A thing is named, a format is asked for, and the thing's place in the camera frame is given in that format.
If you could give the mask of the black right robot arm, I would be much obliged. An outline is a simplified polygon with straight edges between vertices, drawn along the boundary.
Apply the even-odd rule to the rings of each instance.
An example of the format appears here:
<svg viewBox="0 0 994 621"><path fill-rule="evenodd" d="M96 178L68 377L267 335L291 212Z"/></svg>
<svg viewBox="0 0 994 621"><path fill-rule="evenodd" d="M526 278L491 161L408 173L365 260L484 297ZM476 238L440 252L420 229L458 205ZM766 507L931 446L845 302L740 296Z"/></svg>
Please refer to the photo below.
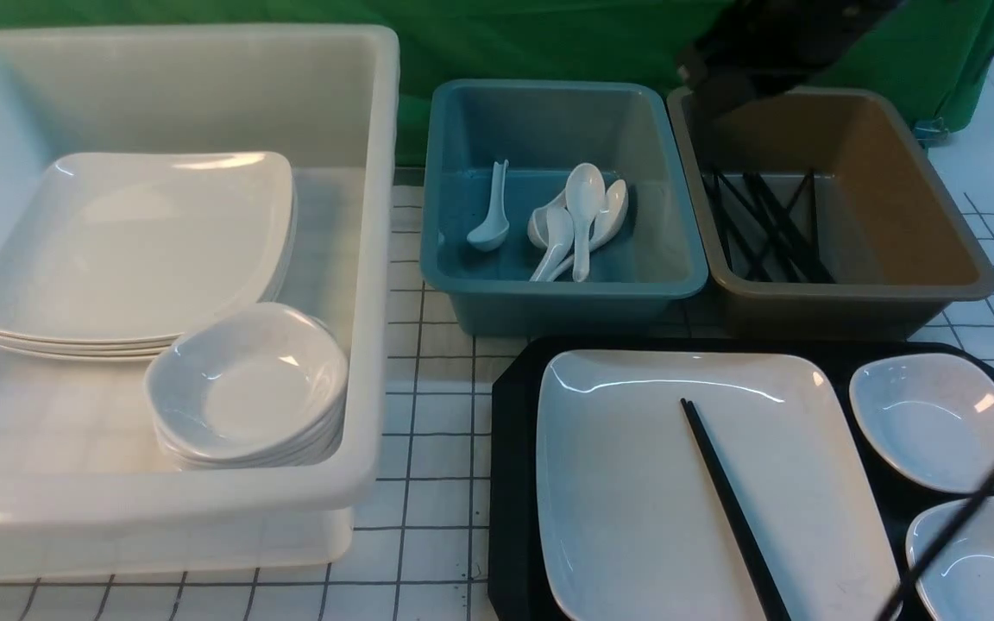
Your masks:
<svg viewBox="0 0 994 621"><path fill-rule="evenodd" d="M828 70L901 1L733 1L677 55L703 119L793 90Z"/></svg>

